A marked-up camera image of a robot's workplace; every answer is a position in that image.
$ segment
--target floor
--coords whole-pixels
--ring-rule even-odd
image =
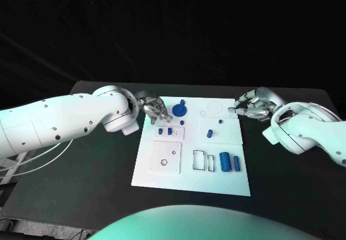
[[[81,230],[81,228],[20,220],[15,224],[12,232],[35,236],[48,235],[51,237],[55,237],[56,239],[71,240],[71,238],[81,232]],[[87,233],[91,233],[91,235],[94,235],[95,231],[84,230],[81,238],[78,234],[74,239],[87,239]]]

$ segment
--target black background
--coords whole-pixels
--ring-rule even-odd
[[[0,107],[65,95],[82,80],[320,88],[346,117],[337,8],[2,1]]]

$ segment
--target white board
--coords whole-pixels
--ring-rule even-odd
[[[235,99],[196,97],[162,97],[162,99],[173,120],[170,123],[157,120],[153,126],[146,116],[131,185],[251,196],[239,120],[238,115],[228,112]],[[185,116],[176,117],[172,108],[182,99],[188,112]],[[211,138],[206,137],[209,129],[213,131]],[[203,170],[193,169],[193,151],[203,151],[203,160],[199,159],[205,162]],[[222,152],[229,153],[231,172],[222,172],[219,158]],[[234,156],[239,159],[239,172],[235,171]]]

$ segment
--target black table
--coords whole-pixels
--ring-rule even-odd
[[[252,87],[85,82],[72,94],[91,94],[115,85],[133,93],[154,90],[162,96],[237,98]],[[314,102],[336,111],[320,89],[274,88],[287,101]],[[131,186],[141,130],[124,136],[94,132],[74,140],[61,158],[43,169],[25,175],[3,207],[7,218],[87,229],[110,223],[146,209],[167,205],[206,205],[270,218],[324,239],[346,236],[346,168],[314,147],[301,155],[271,145],[262,136],[268,123],[239,117],[251,197]],[[144,113],[137,118],[144,123]],[[27,169],[58,155],[62,144]]]

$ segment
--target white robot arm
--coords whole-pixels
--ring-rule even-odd
[[[248,109],[237,108],[247,100]],[[261,122],[271,119],[271,126],[262,132],[271,144],[281,143],[294,154],[319,146],[333,161],[346,167],[346,121],[323,106],[287,103],[267,87],[260,87],[238,98],[228,110]]]
[[[164,119],[167,114],[162,98],[151,92],[140,97],[117,86],[87,93],[52,97],[25,106],[0,111],[0,159],[30,150],[66,142],[88,135],[102,123],[108,132],[124,135],[140,129],[139,111],[151,118]]]

